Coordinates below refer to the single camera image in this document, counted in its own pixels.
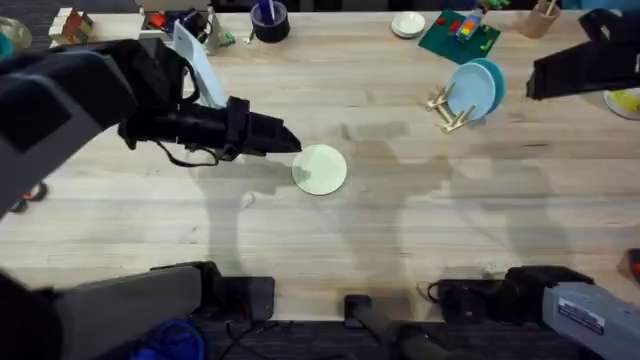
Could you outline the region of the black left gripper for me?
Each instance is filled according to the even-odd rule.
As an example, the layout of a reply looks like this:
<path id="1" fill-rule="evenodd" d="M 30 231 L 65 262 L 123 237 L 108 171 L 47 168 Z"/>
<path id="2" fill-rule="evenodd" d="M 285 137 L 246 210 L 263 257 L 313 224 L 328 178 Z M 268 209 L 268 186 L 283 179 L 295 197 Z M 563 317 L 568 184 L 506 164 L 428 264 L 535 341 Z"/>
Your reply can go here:
<path id="1" fill-rule="evenodd" d="M 241 154 L 301 151 L 300 140 L 280 118 L 251 113 L 248 144 L 246 121 L 236 113 L 199 105 L 198 85 L 185 97 L 184 80 L 193 78 L 195 70 L 162 41 L 110 41 L 107 54 L 125 76 L 136 102 L 133 114 L 117 125 L 129 149 L 143 141 L 175 143 L 192 152 L 211 151 L 222 161 L 233 161 Z"/>

